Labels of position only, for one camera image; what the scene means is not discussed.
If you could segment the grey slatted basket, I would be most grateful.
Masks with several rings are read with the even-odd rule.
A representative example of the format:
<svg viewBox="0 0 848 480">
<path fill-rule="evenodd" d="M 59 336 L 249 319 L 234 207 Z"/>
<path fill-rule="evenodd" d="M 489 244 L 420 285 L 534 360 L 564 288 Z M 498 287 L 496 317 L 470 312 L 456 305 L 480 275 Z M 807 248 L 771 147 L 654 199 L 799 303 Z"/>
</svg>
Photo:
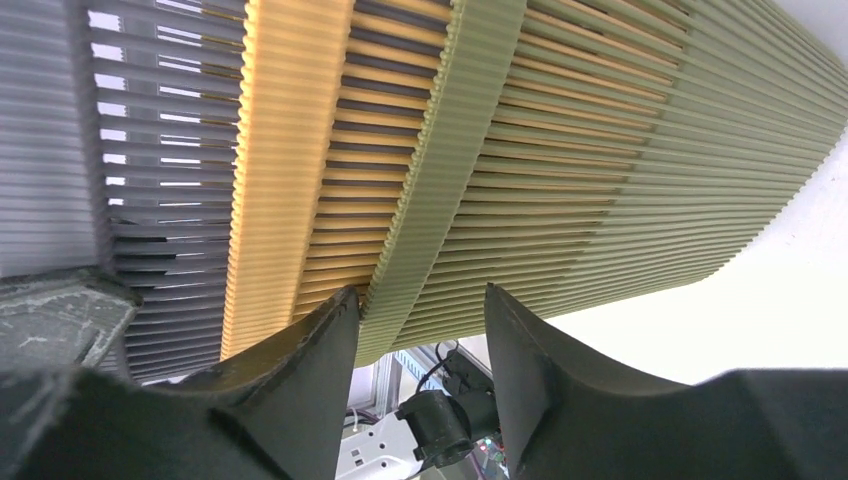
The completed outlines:
<svg viewBox="0 0 848 480">
<path fill-rule="evenodd" d="M 104 267 L 143 298 L 102 368 L 219 360 L 241 1 L 1 5 L 1 273 Z"/>
</svg>

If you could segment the yellow slatted basket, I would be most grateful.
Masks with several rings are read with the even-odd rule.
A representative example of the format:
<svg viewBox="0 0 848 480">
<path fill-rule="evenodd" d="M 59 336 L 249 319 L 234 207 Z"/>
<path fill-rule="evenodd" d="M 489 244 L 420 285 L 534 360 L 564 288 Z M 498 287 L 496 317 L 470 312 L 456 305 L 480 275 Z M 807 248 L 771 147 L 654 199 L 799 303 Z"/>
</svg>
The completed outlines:
<svg viewBox="0 0 848 480">
<path fill-rule="evenodd" d="M 446 1 L 251 1 L 221 355 L 365 293 L 444 48 Z"/>
</svg>

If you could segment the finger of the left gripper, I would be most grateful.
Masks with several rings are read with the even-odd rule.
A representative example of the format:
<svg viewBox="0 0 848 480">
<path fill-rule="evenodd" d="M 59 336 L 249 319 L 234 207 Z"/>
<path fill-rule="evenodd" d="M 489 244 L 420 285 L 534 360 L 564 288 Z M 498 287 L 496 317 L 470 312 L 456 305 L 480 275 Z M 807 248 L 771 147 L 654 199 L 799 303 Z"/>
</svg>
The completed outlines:
<svg viewBox="0 0 848 480">
<path fill-rule="evenodd" d="M 143 305 L 99 268 L 1 280 L 1 369 L 97 367 Z"/>
</svg>

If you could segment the green slatted basket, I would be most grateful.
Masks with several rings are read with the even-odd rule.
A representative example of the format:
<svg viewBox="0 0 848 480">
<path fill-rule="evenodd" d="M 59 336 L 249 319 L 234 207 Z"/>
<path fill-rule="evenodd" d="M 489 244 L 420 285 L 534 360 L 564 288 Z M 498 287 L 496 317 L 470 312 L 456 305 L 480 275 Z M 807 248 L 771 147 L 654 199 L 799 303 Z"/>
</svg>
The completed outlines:
<svg viewBox="0 0 848 480">
<path fill-rule="evenodd" d="M 391 231 L 357 361 L 479 334 L 490 282 L 550 318 L 699 281 L 846 121 L 846 65 L 773 1 L 530 1 L 453 215 Z"/>
</svg>

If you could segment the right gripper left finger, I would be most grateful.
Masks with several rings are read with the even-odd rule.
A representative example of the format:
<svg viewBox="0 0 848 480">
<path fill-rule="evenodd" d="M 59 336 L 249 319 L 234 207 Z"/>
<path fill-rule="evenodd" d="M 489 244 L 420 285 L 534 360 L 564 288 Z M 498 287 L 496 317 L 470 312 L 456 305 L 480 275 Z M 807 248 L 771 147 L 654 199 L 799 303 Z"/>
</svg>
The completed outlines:
<svg viewBox="0 0 848 480">
<path fill-rule="evenodd" d="M 1 376 L 5 479 L 331 479 L 360 323 L 346 286 L 174 385 L 83 367 Z"/>
</svg>

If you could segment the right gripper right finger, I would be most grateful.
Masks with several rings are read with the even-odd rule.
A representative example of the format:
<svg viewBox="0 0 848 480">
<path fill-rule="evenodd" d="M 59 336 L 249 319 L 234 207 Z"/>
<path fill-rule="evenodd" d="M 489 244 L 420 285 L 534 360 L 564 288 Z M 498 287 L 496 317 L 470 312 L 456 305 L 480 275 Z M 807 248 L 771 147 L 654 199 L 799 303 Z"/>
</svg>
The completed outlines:
<svg viewBox="0 0 848 480">
<path fill-rule="evenodd" d="M 696 385 L 612 359 L 501 287 L 484 318 L 515 479 L 843 479 L 847 374 L 736 369 Z"/>
</svg>

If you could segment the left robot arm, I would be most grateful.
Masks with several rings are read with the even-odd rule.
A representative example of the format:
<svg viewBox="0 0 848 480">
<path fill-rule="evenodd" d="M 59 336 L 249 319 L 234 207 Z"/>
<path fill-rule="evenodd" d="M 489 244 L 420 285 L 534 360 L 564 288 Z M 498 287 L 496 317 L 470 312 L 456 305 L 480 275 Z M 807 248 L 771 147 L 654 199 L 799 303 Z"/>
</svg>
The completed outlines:
<svg viewBox="0 0 848 480">
<path fill-rule="evenodd" d="M 170 386 L 97 369 L 141 305 L 95 268 L 2 280 L 3 478 L 407 479 L 463 460 L 498 429 L 487 388 L 428 390 L 345 436 L 352 287 Z"/>
</svg>

